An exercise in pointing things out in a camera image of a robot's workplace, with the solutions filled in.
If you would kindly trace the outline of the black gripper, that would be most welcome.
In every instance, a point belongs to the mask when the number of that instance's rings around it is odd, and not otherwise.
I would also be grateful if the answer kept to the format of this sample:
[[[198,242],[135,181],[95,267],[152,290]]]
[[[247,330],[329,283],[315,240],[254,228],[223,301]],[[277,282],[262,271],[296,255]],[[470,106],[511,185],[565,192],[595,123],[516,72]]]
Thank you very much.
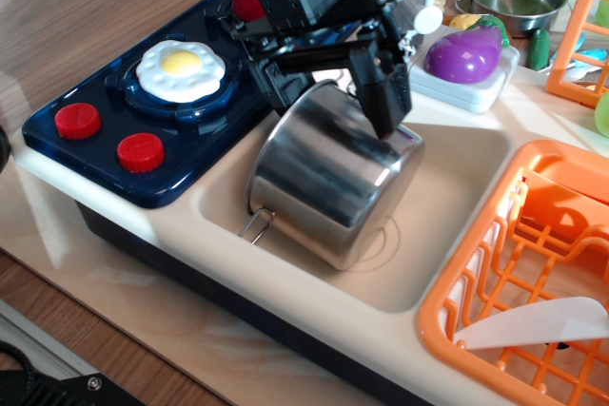
[[[377,137],[397,129],[412,104],[395,0],[259,1],[265,17],[244,22],[234,14],[232,35],[279,116],[315,84],[311,72],[347,68]]]

